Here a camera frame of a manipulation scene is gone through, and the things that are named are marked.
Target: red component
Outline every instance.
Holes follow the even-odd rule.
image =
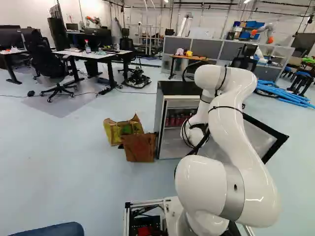
[[[169,117],[165,119],[165,127],[168,127],[168,126],[169,126]]]
[[[175,117],[174,117],[174,115],[171,115],[170,123],[171,123],[171,126],[175,126]]]
[[[138,228],[138,236],[149,236],[151,235],[148,227]]]
[[[181,116],[176,115],[176,120],[175,120],[175,126],[180,126],[181,125]]]

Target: yellow object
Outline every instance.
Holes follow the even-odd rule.
[[[187,57],[192,57],[192,51],[187,51],[187,52],[186,52],[186,56],[187,56]]]
[[[115,122],[110,118],[106,118],[103,122],[104,129],[111,146],[122,143],[121,135],[143,134],[142,124],[137,114],[133,118],[126,121]]]

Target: blue bin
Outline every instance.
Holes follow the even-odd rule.
[[[234,21],[233,27],[237,27],[240,26],[241,22],[240,21]]]
[[[264,25],[265,25],[264,22],[256,22],[255,27],[256,27],[256,28],[260,28],[260,27],[262,27],[262,26],[264,26]]]
[[[255,28],[257,21],[246,21],[246,27]]]
[[[250,38],[250,36],[251,36],[251,33],[245,31],[241,33],[239,38]]]
[[[257,34],[255,34],[255,36],[254,36],[254,40],[257,40],[258,38],[259,38],[259,36],[260,36],[260,33],[257,33]]]

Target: stool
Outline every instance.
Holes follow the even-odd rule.
[[[307,89],[310,87],[314,78],[309,75],[309,73],[298,71],[295,73],[295,80],[293,81],[292,85],[287,88],[288,91],[292,91],[294,94],[299,96],[304,96]]]
[[[284,71],[282,72],[281,75],[283,75],[283,77],[285,77],[285,76],[287,75],[287,77],[290,78],[293,74],[294,74],[294,72],[292,71],[292,68],[286,66],[286,67],[284,68]]]

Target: green object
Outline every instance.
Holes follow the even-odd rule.
[[[315,59],[313,58],[303,58],[303,62],[315,64]]]

